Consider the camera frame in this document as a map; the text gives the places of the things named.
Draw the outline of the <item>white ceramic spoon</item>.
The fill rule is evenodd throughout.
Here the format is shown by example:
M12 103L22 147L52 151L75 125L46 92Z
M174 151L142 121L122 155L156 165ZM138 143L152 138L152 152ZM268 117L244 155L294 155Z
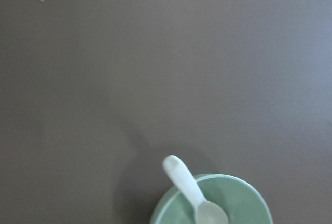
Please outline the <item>white ceramic spoon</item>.
M225 211L209 201L185 163L175 155L164 158L162 167L193 208L195 223L229 223Z

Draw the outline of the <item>light green bowl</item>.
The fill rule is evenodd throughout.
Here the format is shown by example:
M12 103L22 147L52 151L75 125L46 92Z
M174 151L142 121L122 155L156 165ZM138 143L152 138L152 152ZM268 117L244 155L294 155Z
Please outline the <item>light green bowl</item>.
M224 174L200 174L194 178L204 196L226 212L230 223L273 223L264 198L246 181ZM160 199L149 222L195 223L194 210L178 188L173 186Z

